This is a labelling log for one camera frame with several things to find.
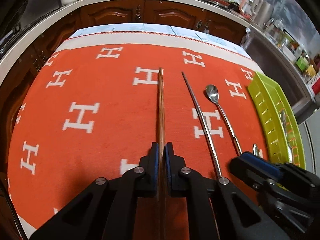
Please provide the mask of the dark brown wooden chopstick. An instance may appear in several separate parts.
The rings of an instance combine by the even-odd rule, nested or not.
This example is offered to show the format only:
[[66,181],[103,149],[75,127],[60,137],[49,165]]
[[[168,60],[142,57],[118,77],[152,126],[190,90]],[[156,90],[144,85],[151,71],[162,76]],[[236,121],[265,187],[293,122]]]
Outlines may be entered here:
[[163,68],[159,68],[158,81],[158,144],[159,144],[159,200],[164,201],[165,198],[165,116],[164,116],[164,81]]

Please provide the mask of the steel chopstick twisted end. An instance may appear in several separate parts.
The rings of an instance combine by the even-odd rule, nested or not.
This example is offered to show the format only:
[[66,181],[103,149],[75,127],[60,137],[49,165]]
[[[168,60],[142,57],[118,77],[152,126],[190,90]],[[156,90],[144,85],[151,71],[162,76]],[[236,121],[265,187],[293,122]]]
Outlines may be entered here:
[[213,164],[214,164],[216,177],[219,179],[220,177],[222,177],[221,165],[220,165],[220,162],[218,160],[217,152],[216,152],[216,149],[215,149],[212,137],[211,137],[210,130],[208,128],[208,125],[207,125],[206,119],[204,117],[204,114],[201,111],[201,107],[200,107],[200,105],[199,105],[199,103],[198,103],[198,101],[196,99],[196,96],[195,96],[195,94],[194,94],[194,92],[192,90],[192,87],[189,84],[189,81],[188,81],[188,79],[187,79],[187,77],[186,77],[184,72],[182,72],[182,76],[183,76],[183,79],[185,81],[185,84],[187,85],[187,88],[189,90],[190,96],[191,96],[193,104],[195,106],[197,115],[199,117],[199,121],[201,123],[202,129],[203,129],[203,132],[204,132],[204,136],[206,138],[206,141],[207,141],[207,144],[208,144],[208,148],[209,148],[209,151],[210,151],[210,154],[211,154],[211,158],[212,158],[212,161],[213,161]]

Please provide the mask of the small long steel spoon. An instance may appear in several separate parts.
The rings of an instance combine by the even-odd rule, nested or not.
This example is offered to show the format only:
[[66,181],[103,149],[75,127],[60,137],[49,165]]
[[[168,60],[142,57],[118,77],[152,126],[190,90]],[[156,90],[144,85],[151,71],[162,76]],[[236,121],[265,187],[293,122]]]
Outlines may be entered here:
[[223,108],[219,104],[220,97],[219,97],[219,91],[218,91],[217,87],[215,85],[211,85],[211,84],[207,85],[206,86],[206,94],[207,94],[208,99],[217,107],[217,109],[221,113],[221,116],[222,116],[222,118],[227,126],[227,129],[229,131],[229,134],[232,138],[233,145],[235,147],[237,155],[240,156],[242,154],[242,149],[241,149],[240,143],[238,141],[238,138],[236,137],[234,130],[231,126],[231,123],[230,123],[229,119],[227,118],[225,111],[223,110]]

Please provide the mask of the brown wooden kitchen cabinets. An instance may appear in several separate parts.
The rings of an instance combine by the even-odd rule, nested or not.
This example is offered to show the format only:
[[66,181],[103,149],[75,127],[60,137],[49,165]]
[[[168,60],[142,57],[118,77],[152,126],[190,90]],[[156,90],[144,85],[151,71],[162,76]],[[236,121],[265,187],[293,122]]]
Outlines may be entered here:
[[53,52],[75,31],[96,25],[154,23],[173,25],[240,44],[245,26],[217,7],[203,9],[165,0],[115,0],[81,6],[46,27],[23,46],[1,83],[1,175],[7,174],[9,142],[18,108]]

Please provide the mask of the large steel spoon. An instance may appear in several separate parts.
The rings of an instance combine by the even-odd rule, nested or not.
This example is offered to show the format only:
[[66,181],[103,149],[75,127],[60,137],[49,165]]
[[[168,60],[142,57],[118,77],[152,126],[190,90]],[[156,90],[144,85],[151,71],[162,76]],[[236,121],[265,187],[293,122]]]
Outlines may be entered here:
[[258,157],[260,156],[259,147],[257,144],[253,144],[253,154]]

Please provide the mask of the steel spoon in tray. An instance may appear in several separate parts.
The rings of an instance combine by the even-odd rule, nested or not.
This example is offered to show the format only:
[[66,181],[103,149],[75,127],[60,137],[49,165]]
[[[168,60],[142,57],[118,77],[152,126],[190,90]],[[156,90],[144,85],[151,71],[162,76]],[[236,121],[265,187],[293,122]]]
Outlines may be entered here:
[[283,127],[284,133],[285,133],[285,138],[286,138],[286,144],[287,144],[287,151],[289,155],[289,163],[293,163],[293,153],[292,153],[292,148],[289,145],[289,139],[287,137],[287,129],[286,129],[286,113],[284,109],[282,109],[279,113],[279,117],[281,120],[281,125]]

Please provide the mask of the green plastic utensil tray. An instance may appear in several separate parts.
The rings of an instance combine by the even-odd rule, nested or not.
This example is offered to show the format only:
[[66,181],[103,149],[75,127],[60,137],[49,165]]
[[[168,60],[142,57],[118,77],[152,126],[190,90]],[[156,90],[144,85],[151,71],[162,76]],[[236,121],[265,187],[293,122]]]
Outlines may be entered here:
[[302,137],[293,110],[280,84],[268,76],[256,72],[247,89],[259,115],[270,162],[289,162],[285,133],[279,117],[280,111],[284,109],[287,137],[293,153],[293,164],[305,169]]

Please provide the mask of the orange H-pattern cloth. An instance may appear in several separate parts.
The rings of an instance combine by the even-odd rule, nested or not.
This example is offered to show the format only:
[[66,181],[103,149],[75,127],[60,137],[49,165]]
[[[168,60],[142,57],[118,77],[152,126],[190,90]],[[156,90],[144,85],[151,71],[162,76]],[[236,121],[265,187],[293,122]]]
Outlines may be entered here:
[[8,163],[9,194],[27,236],[95,178],[134,168],[157,140],[158,73],[163,72],[165,139],[186,165],[215,174],[194,93],[226,177],[236,156],[215,85],[244,151],[267,146],[248,93],[260,69],[238,45],[157,24],[108,24],[76,31],[54,50],[18,106]]

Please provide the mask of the steel cabinet shelf unit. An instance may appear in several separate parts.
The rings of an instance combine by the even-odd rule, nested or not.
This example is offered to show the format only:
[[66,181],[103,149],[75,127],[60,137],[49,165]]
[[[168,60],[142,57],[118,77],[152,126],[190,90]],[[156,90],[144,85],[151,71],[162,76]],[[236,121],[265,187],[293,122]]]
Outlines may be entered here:
[[305,121],[317,108],[302,75],[281,50],[262,32],[250,27],[249,38],[242,44],[263,73],[280,84],[297,122]]

